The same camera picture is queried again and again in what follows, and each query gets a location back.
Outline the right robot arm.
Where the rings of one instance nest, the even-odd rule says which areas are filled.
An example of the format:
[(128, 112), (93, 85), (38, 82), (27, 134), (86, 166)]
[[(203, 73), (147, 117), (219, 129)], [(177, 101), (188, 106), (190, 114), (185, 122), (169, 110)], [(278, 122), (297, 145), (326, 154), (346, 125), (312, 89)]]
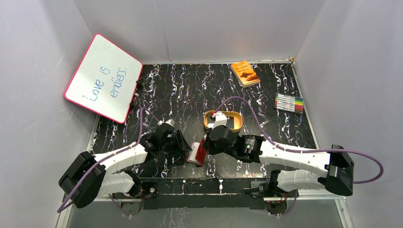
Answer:
[(351, 196), (354, 185), (354, 161), (347, 151), (333, 145), (329, 151), (272, 142), (258, 135), (238, 135), (227, 127), (227, 116), (208, 111), (205, 140), (202, 147), (208, 154), (225, 153), (243, 163), (270, 163), (294, 168), (293, 171), (273, 171), (268, 192), (279, 197), (298, 189), (326, 189), (328, 192)]

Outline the red card holder wallet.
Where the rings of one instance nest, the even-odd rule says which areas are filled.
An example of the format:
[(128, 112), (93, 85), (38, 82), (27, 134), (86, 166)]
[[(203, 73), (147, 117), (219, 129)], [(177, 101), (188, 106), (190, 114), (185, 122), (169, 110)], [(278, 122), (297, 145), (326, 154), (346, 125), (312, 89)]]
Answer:
[(193, 142), (191, 145), (191, 151), (186, 157), (187, 163), (193, 163), (197, 166), (203, 166), (207, 151), (203, 147), (205, 140), (202, 139), (200, 142)]

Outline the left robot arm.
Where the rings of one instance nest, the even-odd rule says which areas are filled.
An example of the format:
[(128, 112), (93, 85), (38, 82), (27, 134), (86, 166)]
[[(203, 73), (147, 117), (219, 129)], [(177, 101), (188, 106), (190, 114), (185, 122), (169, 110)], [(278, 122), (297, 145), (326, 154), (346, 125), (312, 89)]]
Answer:
[(167, 153), (180, 157), (192, 150), (173, 121), (159, 123), (155, 131), (123, 148), (90, 154), (80, 153), (60, 178), (58, 185), (77, 208), (83, 208), (97, 197), (115, 193), (131, 198), (143, 195), (143, 182), (127, 167), (156, 159)]

